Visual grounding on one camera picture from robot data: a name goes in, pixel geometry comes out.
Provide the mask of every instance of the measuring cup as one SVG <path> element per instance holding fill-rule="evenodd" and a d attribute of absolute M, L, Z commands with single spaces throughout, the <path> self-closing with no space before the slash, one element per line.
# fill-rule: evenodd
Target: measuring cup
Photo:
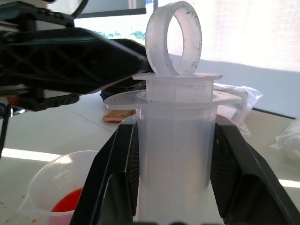
<path fill-rule="evenodd" d="M 71 192 L 83 188 L 97 151 L 78 151 L 61 156 L 42 168 L 30 181 L 18 213 L 36 217 L 47 225 L 68 225 L 73 211 L 52 212 Z"/>

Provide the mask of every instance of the brown object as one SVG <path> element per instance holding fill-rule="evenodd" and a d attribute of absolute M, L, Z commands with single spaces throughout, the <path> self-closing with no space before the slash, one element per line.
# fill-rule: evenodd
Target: brown object
<path fill-rule="evenodd" d="M 102 119 L 104 122 L 122 122 L 123 119 L 135 114 L 135 110 L 111 110 Z"/>

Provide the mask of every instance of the plastic bag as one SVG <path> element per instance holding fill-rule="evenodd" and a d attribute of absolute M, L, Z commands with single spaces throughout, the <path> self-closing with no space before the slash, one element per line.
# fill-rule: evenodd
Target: plastic bag
<path fill-rule="evenodd" d="M 217 115 L 234 123 L 242 134 L 249 135 L 250 132 L 245 124 L 245 118 L 257 100 L 263 96 L 262 93 L 250 87 L 237 87 L 219 83 L 214 83 L 214 90 L 230 93 L 242 98 L 242 101 L 238 104 L 219 105 Z"/>
<path fill-rule="evenodd" d="M 293 161 L 300 162 L 300 119 L 290 123 L 283 133 L 275 137 L 272 148 L 283 150 L 285 156 Z"/>

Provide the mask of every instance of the plastic ring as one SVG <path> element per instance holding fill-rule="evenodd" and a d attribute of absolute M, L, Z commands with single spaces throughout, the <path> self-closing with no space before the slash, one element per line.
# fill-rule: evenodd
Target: plastic ring
<path fill-rule="evenodd" d="M 177 19 L 183 35 L 183 53 L 178 71 L 172 65 L 167 47 L 171 18 Z M 194 73 L 201 56 L 202 32 L 194 8 L 184 1 L 157 8 L 146 30 L 146 53 L 153 71 L 159 76 L 178 76 Z"/>

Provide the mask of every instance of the translucent plastic container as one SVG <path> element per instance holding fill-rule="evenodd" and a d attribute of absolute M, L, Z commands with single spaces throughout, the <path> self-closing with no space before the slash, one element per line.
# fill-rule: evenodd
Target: translucent plastic container
<path fill-rule="evenodd" d="M 183 34 L 183 54 L 175 71 L 167 51 L 167 30 L 172 16 Z M 180 1 L 159 7 L 146 30 L 146 52 L 154 74 L 147 90 L 107 98 L 110 109 L 137 109 L 140 148 L 138 220 L 166 225 L 204 222 L 210 180 L 213 134 L 220 104 L 241 98 L 213 91 L 222 75 L 197 74 L 202 33 L 195 10 Z"/>
<path fill-rule="evenodd" d="M 52 212 L 68 194 L 83 188 L 97 151 L 79 151 L 47 164 L 30 181 L 24 202 L 17 209 L 46 225 L 68 225 L 73 211 Z"/>

